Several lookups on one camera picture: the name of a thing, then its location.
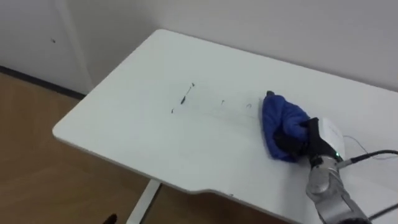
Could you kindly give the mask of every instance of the blue cloth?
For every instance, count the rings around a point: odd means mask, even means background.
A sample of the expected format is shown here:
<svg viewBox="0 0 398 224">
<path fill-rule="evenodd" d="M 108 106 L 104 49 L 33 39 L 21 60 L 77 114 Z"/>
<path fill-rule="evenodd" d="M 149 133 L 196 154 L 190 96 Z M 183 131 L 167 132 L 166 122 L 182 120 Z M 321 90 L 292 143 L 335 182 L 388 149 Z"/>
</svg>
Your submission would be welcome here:
<svg viewBox="0 0 398 224">
<path fill-rule="evenodd" d="M 307 140 L 306 129 L 300 126 L 310 117 L 299 106 L 289 103 L 283 96 L 269 92 L 262 102 L 262 127 L 268 150 L 274 159 L 295 162 L 296 159 L 279 149 L 274 141 L 275 131 L 281 127 L 286 135 L 299 141 Z"/>
</svg>

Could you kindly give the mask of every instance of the wooden floor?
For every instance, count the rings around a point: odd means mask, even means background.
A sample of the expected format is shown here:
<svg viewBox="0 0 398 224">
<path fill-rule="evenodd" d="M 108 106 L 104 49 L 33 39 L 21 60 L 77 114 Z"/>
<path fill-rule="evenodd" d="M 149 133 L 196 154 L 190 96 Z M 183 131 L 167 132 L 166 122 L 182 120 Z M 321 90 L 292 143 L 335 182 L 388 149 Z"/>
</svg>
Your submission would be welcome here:
<svg viewBox="0 0 398 224">
<path fill-rule="evenodd" d="M 0 73 L 1 223 L 125 223 L 148 180 L 72 147 L 52 128 L 77 100 Z M 213 194 L 163 186 L 145 224 L 284 222 Z"/>
</svg>

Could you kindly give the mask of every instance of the baseboard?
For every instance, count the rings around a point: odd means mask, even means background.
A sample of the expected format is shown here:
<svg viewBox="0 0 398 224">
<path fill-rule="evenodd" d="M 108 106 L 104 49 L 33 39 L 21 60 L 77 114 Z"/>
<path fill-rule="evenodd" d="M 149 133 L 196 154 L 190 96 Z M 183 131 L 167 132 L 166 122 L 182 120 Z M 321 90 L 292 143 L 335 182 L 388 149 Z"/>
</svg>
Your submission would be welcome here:
<svg viewBox="0 0 398 224">
<path fill-rule="evenodd" d="M 39 78 L 35 78 L 35 77 L 32 77 L 32 76 L 27 75 L 25 73 L 18 72 L 18 71 L 15 71 L 13 69 L 6 68 L 6 67 L 3 67 L 3 66 L 0 66 L 0 72 L 5 74 L 5 75 L 9 75 L 11 77 L 18 78 L 18 79 L 23 80 L 25 82 L 29 82 L 31 84 L 35 84 L 35 85 L 41 86 L 41 87 L 46 88 L 48 90 L 52 90 L 52 91 L 55 91 L 57 93 L 60 93 L 60 94 L 63 94 L 65 96 L 69 96 L 69 97 L 72 97 L 72 98 L 75 98 L 75 99 L 78 99 L 78 100 L 82 100 L 86 96 L 86 95 L 78 93 L 76 91 L 69 90 L 69 89 L 64 88 L 62 86 L 58 86 L 56 84 L 46 82 L 46 81 L 41 80 Z"/>
</svg>

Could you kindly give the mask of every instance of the black cable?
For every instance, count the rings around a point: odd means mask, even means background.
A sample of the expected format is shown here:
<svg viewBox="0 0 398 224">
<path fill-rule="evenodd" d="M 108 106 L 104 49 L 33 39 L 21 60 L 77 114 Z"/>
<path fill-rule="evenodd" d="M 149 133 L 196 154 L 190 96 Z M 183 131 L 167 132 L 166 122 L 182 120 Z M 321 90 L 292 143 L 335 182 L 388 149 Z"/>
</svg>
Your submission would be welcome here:
<svg viewBox="0 0 398 224">
<path fill-rule="evenodd" d="M 349 159 L 347 161 L 348 163 L 346 163 L 345 166 L 349 166 L 350 164 L 355 164 L 357 162 L 363 161 L 365 159 L 369 159 L 372 156 L 376 156 L 376 155 L 380 155 L 380 154 L 396 154 L 396 155 L 398 155 L 398 151 L 386 149 L 386 150 L 380 150 L 380 151 L 376 151 L 376 152 L 370 152 L 370 153 L 363 154 L 363 155 Z M 369 220 L 372 221 L 373 219 L 377 219 L 377 218 L 381 217 L 382 215 L 385 215 L 391 211 L 394 211 L 397 208 L 398 208 L 398 203 L 395 205 L 391 205 L 390 207 L 385 208 L 385 209 L 381 210 L 380 212 L 375 213 L 374 215 L 371 215 L 369 217 Z"/>
<path fill-rule="evenodd" d="M 370 152 L 367 154 L 363 154 L 363 155 L 351 158 L 350 161 L 352 162 L 352 164 L 354 164 L 359 161 L 363 161 L 365 159 L 369 159 L 372 156 L 376 156 L 376 155 L 380 155 L 380 154 L 396 154 L 396 155 L 398 155 L 398 151 L 386 149 L 386 150 L 380 150 L 380 151 L 376 151 L 376 152 Z"/>
<path fill-rule="evenodd" d="M 371 215 L 371 216 L 369 217 L 369 221 L 372 221 L 372 220 L 374 220 L 374 219 L 377 219 L 377 218 L 379 218 L 380 216 L 385 215 L 385 214 L 387 214 L 387 213 L 389 213 L 389 212 L 392 212 L 392 211 L 394 211 L 394 210 L 397 209 L 397 208 L 398 208 L 398 203 L 395 204 L 395 205 L 391 205 L 390 207 L 385 208 L 385 209 L 381 210 L 380 212 L 377 212 L 377 213 Z"/>
</svg>

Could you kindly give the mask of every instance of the white table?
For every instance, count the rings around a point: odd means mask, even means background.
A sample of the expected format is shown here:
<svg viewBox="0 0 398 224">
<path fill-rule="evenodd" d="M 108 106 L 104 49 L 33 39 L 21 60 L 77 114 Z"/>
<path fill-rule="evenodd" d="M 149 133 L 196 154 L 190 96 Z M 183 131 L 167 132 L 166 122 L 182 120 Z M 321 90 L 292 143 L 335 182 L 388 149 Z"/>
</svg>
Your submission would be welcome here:
<svg viewBox="0 0 398 224">
<path fill-rule="evenodd" d="M 267 90 L 330 118 L 369 151 L 398 148 L 398 93 L 166 30 L 154 32 L 53 133 L 152 179 L 130 223 L 140 222 L 159 182 L 214 192 L 290 222 L 320 223 L 305 195 L 306 161 L 267 153 L 259 121 Z M 349 139 L 346 150 L 363 153 Z M 371 215 L 398 200 L 397 170 L 397 159 L 370 159 L 341 174 Z M 397 212 L 374 223 L 398 223 Z"/>
</svg>

